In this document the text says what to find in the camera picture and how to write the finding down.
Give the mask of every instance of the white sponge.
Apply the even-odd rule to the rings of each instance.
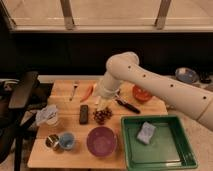
[[[137,135],[137,139],[142,141],[145,144],[149,144],[150,139],[152,138],[154,131],[155,131],[155,126],[148,123],[144,122],[140,132]]]

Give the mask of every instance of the table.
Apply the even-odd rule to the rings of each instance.
[[[121,134],[120,119],[123,116],[134,116],[122,106],[119,106],[114,100],[110,101],[109,107],[113,111],[113,116],[106,122],[104,126],[110,127],[118,136],[118,148],[113,154],[106,158],[97,158],[93,156],[87,149],[86,138],[89,131],[99,126],[93,119],[93,111],[96,109],[95,101],[97,97],[90,96],[84,103],[80,103],[80,99],[84,95],[88,86],[93,85],[97,80],[79,80],[79,87],[72,101],[69,97],[72,90],[74,80],[56,80],[53,85],[48,104],[56,104],[59,109],[59,122],[56,126],[42,124],[37,133],[28,167],[30,168],[90,168],[90,169],[125,169],[124,145]],[[167,110],[165,103],[153,96],[146,103],[139,103],[132,96],[131,83],[123,83],[121,85],[120,96],[139,108],[140,115],[166,115]],[[89,123],[87,125],[79,124],[79,109],[81,104],[89,106]],[[75,148],[71,151],[53,151],[46,147],[45,139],[50,134],[60,134],[62,132],[72,132],[76,138]]]

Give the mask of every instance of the red object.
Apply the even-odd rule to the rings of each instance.
[[[90,85],[87,88],[84,96],[81,98],[80,102],[84,102],[85,100],[87,100],[89,98],[89,96],[92,94],[92,92],[93,92],[93,85]]]
[[[87,148],[96,157],[106,157],[115,151],[117,137],[107,127],[100,126],[92,129],[87,137]]]
[[[140,102],[146,102],[152,98],[152,94],[150,92],[138,87],[137,85],[133,86],[132,94],[133,97]]]

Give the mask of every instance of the red bowl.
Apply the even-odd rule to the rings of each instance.
[[[92,129],[87,137],[87,148],[96,157],[106,157],[115,151],[117,137],[107,127],[100,126]]]
[[[152,98],[152,94],[145,89],[140,88],[137,85],[132,87],[132,95],[139,102],[147,102]]]

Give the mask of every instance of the orange carrot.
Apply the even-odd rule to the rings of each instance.
[[[84,102],[85,100],[87,100],[89,98],[89,96],[92,94],[92,92],[93,92],[93,85],[90,85],[87,88],[84,96],[81,98],[80,102]]]

